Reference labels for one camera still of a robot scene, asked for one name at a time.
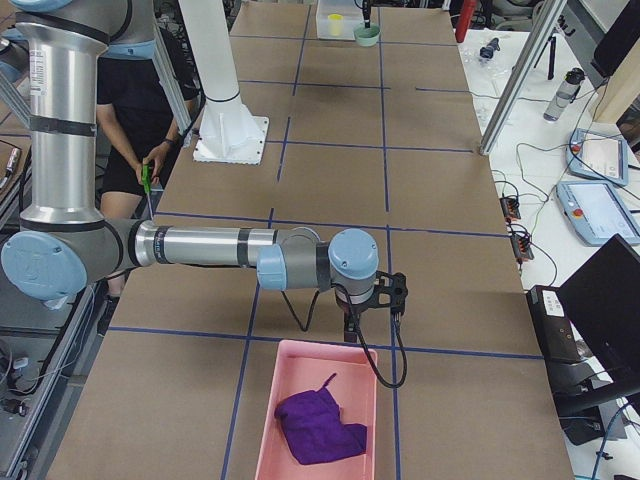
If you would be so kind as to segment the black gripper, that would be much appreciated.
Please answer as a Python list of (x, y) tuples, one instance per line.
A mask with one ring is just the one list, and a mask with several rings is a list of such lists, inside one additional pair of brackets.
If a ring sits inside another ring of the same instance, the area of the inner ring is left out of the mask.
[(404, 314), (408, 288), (406, 276), (377, 271), (374, 277), (352, 280), (337, 276), (333, 282), (337, 305), (343, 310), (343, 340), (356, 343), (357, 318), (368, 309), (389, 309), (392, 314)]

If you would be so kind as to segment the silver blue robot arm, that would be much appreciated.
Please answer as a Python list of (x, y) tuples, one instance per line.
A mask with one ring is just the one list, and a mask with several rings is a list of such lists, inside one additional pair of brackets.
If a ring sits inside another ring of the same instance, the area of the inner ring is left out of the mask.
[(393, 321), (408, 293), (400, 273), (379, 270), (373, 237), (347, 229), (322, 241), (311, 229), (158, 226), (106, 219), (95, 206), (97, 61), (107, 52), (152, 57), (149, 1), (19, 1), (16, 26), (29, 46), (32, 202), (1, 251), (22, 293), (56, 300), (108, 275), (153, 264), (252, 268), (269, 290), (333, 290), (344, 337), (361, 341), (361, 314)]

